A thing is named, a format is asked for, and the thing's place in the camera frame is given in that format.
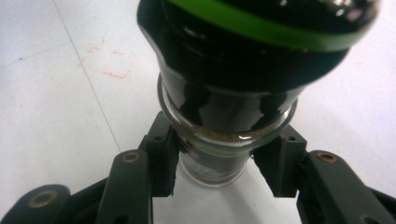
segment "red scribble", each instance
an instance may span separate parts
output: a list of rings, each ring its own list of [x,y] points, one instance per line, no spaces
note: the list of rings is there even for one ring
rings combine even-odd
[[[114,51],[111,51],[113,54],[118,54],[118,55],[125,55],[125,53],[123,53],[123,52],[120,52],[120,51],[116,51],[116,50],[114,50]]]
[[[108,75],[110,77],[116,77],[119,79],[124,79],[126,77],[126,75],[128,75],[128,73],[125,73],[123,76],[120,76],[120,75],[114,74],[112,72],[107,72],[107,71],[103,71],[103,74]]]
[[[78,64],[78,67],[82,67],[82,64],[87,59],[88,55],[92,54],[94,51],[97,51],[98,49],[101,49],[104,44],[105,44],[105,38],[102,37],[102,42],[98,46],[92,47],[90,48],[90,50],[88,50],[88,53],[81,59],[80,63]]]

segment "green stripe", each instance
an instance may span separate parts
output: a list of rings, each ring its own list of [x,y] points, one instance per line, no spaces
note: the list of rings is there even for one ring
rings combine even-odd
[[[326,34],[269,21],[216,0],[168,0],[190,14],[229,32],[292,49],[338,51],[348,49],[365,32]]]

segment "black plastic part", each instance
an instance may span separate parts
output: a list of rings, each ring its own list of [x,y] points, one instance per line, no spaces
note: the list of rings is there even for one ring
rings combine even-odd
[[[294,198],[294,168],[304,160],[306,141],[288,126],[271,143],[253,152],[254,161],[275,197]]]
[[[148,153],[152,197],[173,195],[179,147],[177,136],[163,112],[159,112],[140,149]]]
[[[2,220],[2,224],[70,223],[64,206],[70,191],[62,185],[46,185],[23,195]]]
[[[152,223],[149,158],[143,150],[125,151],[113,161],[96,224]]]
[[[325,160],[320,158],[320,153],[325,153]],[[297,207],[303,223],[396,223],[340,157],[313,151],[301,168],[305,177],[298,178],[301,193]]]
[[[73,194],[67,202],[67,208],[72,211],[73,224],[90,224],[96,220],[100,201],[105,191],[107,178],[82,191]]]
[[[396,220],[396,199],[390,197],[388,194],[379,192],[376,189],[370,189],[375,197],[384,205],[384,207],[390,212],[393,218]]]

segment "brass screw insert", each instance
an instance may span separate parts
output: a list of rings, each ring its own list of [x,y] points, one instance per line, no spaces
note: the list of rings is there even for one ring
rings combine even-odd
[[[139,153],[137,153],[137,152],[127,153],[127,154],[123,155],[122,160],[124,162],[128,162],[128,163],[137,161],[137,160],[139,160]]]
[[[56,197],[58,197],[58,193],[55,190],[53,189],[44,190],[37,193],[37,195],[35,195],[34,197],[32,197],[29,200],[28,205],[31,208],[44,207],[49,203],[51,203],[53,200],[55,200]]]
[[[319,152],[317,154],[317,157],[321,161],[325,161],[325,162],[330,163],[330,164],[334,164],[334,163],[336,163],[338,161],[338,159],[334,155],[332,155],[330,153],[327,153],[327,152]]]

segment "white background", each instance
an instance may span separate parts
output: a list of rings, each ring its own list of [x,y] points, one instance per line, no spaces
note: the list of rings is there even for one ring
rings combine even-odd
[[[26,192],[75,193],[137,148],[160,107],[159,68],[138,30],[138,1],[0,0],[0,218]],[[300,96],[293,127],[308,150],[343,157],[363,182],[396,197],[396,2],[329,75]],[[252,161],[223,189],[177,171],[155,223],[299,223]]]

